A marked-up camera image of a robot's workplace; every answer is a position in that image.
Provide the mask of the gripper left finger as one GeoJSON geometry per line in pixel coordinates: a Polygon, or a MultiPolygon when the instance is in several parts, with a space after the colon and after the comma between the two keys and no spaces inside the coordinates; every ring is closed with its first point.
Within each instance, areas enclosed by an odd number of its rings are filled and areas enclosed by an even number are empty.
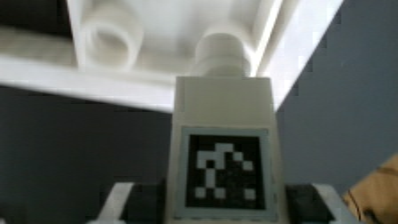
{"type": "Polygon", "coordinates": [[[113,184],[97,217],[86,224],[125,224],[120,215],[132,186],[132,182],[116,182],[113,184]]]}

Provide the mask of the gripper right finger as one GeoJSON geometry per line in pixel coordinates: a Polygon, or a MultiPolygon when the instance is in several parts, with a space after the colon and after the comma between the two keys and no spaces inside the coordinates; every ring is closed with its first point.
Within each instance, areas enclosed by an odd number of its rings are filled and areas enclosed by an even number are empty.
{"type": "Polygon", "coordinates": [[[333,220],[328,224],[362,224],[353,217],[333,187],[326,184],[314,184],[312,187],[317,191],[323,203],[333,216],[333,220]]]}

